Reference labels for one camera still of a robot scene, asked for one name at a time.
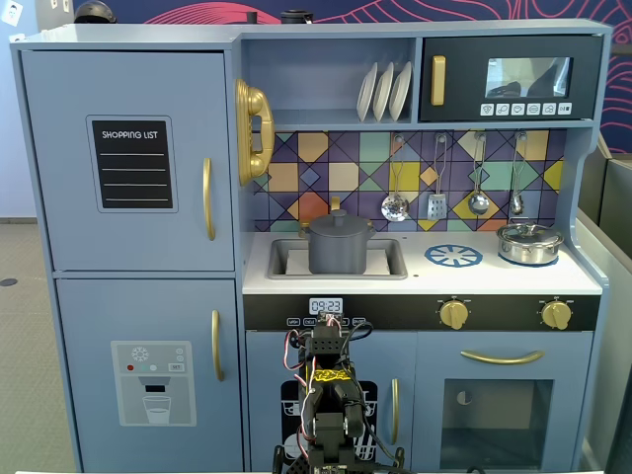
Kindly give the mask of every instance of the digital clock display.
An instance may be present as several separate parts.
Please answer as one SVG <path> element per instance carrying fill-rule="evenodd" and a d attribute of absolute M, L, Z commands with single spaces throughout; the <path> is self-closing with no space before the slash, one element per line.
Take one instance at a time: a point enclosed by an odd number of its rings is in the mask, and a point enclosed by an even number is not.
<path fill-rule="evenodd" d="M 309 314 L 318 315 L 321 311 L 343 312 L 343 298 L 309 298 Z"/>

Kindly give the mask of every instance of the play kitchen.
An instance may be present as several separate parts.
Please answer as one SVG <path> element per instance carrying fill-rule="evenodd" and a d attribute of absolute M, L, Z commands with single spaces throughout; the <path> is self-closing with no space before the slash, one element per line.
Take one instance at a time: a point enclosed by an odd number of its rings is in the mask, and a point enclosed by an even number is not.
<path fill-rule="evenodd" d="M 358 458 L 579 468 L 610 27 L 84 27 L 11 45 L 79 469 L 291 463 L 285 336 L 322 311 L 374 329 Z"/>

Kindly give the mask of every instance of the floor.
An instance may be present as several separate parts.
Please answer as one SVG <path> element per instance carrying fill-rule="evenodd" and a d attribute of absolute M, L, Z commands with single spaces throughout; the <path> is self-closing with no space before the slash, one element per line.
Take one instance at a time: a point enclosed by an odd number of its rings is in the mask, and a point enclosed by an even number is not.
<path fill-rule="evenodd" d="M 0 224 L 0 474 L 75 472 L 34 224 Z"/>

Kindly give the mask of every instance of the yellow sticker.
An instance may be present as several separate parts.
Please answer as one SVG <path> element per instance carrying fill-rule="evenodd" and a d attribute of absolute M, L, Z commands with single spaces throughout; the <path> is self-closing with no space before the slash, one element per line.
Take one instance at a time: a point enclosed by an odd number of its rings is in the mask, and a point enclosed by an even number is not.
<path fill-rule="evenodd" d="M 314 380 L 317 382 L 331 382 L 332 380 L 351 380 L 344 370 L 316 370 Z"/>

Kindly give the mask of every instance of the white plate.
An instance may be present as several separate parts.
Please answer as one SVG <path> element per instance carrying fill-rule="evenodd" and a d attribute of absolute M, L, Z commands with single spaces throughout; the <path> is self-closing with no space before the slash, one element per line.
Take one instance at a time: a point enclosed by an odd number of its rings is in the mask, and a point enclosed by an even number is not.
<path fill-rule="evenodd" d="M 359 121 L 364 121 L 368 107 L 371 105 L 371 97 L 373 96 L 373 88 L 375 87 L 375 78 L 377 77 L 377 63 L 374 62 L 371 70 L 366 73 L 362 81 L 362 87 L 359 88 L 359 96 L 357 96 L 357 116 Z"/>
<path fill-rule="evenodd" d="M 375 89 L 375 98 L 373 99 L 373 113 L 375 120 L 382 120 L 386 104 L 388 103 L 388 94 L 391 92 L 391 84 L 393 83 L 393 63 L 390 62 L 386 68 L 386 72 L 382 74 Z"/>
<path fill-rule="evenodd" d="M 404 66 L 402 72 L 400 72 L 395 84 L 393 85 L 393 92 L 391 92 L 391 100 L 388 101 L 388 111 L 391 113 L 393 121 L 397 121 L 404 103 L 406 102 L 406 96 L 408 95 L 408 88 L 411 83 L 411 75 L 413 73 L 413 65 L 411 61 L 408 61 Z"/>

